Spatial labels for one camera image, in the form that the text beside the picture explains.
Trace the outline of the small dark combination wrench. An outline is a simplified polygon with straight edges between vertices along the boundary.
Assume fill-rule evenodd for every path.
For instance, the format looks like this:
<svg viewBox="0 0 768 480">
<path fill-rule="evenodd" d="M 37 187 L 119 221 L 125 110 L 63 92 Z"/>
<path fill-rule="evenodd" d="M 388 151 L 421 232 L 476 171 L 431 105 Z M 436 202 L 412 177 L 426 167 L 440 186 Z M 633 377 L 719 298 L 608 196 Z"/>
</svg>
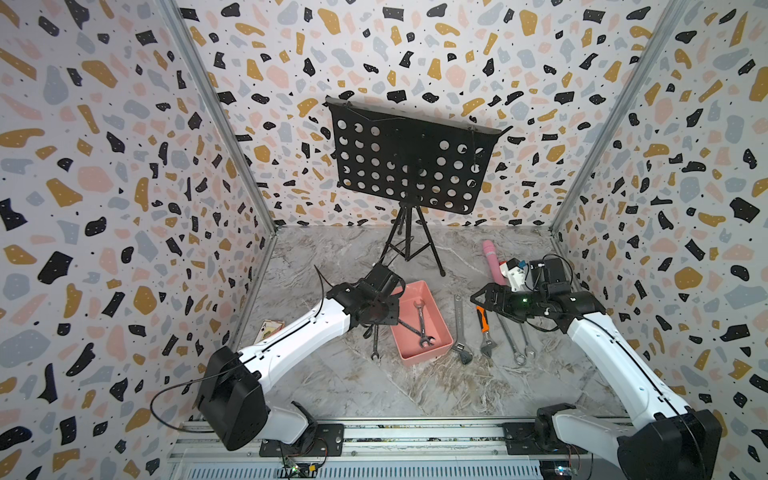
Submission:
<svg viewBox="0 0 768 480">
<path fill-rule="evenodd" d="M 378 345 L 379 345 L 379 326 L 378 325 L 373 325 L 371 327 L 371 331 L 372 331 L 373 341 L 372 341 L 372 353 L 371 353 L 370 358 L 372 360 L 379 360 L 380 359 L 380 353 L 379 353 L 379 350 L 378 350 Z"/>
</svg>

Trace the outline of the large silver adjustable wrench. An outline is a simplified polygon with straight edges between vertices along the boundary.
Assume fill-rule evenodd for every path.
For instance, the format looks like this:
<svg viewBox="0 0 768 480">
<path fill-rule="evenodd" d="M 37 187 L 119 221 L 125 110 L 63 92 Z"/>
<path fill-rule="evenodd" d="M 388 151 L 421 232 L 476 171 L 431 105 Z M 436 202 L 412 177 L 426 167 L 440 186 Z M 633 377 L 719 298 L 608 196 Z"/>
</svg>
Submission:
<svg viewBox="0 0 768 480">
<path fill-rule="evenodd" d="M 458 358 L 462 365 L 468 365 L 473 360 L 473 352 L 466 344 L 465 331 L 464 331 L 464 315 L 463 315 L 463 301 L 460 295 L 453 297 L 454 313 L 455 313 L 455 326 L 456 336 L 451 350 L 458 355 Z"/>
</svg>

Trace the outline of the pink plastic storage box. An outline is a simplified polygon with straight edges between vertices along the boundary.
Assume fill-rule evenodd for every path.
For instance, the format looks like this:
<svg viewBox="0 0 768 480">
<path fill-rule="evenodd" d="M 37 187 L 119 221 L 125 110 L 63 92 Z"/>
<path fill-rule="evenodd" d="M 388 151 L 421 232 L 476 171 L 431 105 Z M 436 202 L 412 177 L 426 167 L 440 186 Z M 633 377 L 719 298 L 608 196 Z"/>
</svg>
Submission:
<svg viewBox="0 0 768 480">
<path fill-rule="evenodd" d="M 399 323 L 391 327 L 401 361 L 406 367 L 447 353 L 453 336 L 427 283 L 409 283 L 399 298 Z"/>
</svg>

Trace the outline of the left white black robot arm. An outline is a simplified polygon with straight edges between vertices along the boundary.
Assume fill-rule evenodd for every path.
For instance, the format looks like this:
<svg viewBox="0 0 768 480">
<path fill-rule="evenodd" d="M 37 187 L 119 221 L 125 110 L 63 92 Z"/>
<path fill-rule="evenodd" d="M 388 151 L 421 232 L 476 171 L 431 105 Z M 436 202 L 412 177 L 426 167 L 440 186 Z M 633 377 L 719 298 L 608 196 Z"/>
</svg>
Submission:
<svg viewBox="0 0 768 480">
<path fill-rule="evenodd" d="M 237 352 L 224 346 L 209 359 L 194 407 L 229 451 L 253 440 L 279 441 L 305 452 L 317 422 L 299 404 L 271 406 L 266 394 L 291 369 L 326 343 L 358 325 L 394 325 L 405 282 L 389 280 L 382 291 L 366 282 L 343 283 L 325 293 L 306 314 L 277 334 Z"/>
</svg>

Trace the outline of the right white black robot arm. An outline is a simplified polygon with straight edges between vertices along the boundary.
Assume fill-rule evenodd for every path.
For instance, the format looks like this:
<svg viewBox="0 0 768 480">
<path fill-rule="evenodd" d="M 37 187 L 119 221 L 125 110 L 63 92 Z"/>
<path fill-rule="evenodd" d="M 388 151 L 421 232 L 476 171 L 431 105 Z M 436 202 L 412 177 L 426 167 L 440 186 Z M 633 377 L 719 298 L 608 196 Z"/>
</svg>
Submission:
<svg viewBox="0 0 768 480">
<path fill-rule="evenodd" d="M 470 300 L 518 323 L 533 317 L 554 321 L 608 381 L 631 421 L 619 425 L 568 403 L 541 407 L 534 421 L 541 448 L 574 445 L 615 465 L 628 479 L 712 478 L 722 435 L 719 421 L 707 409 L 694 410 L 667 386 L 591 293 L 515 292 L 489 283 Z"/>
</svg>

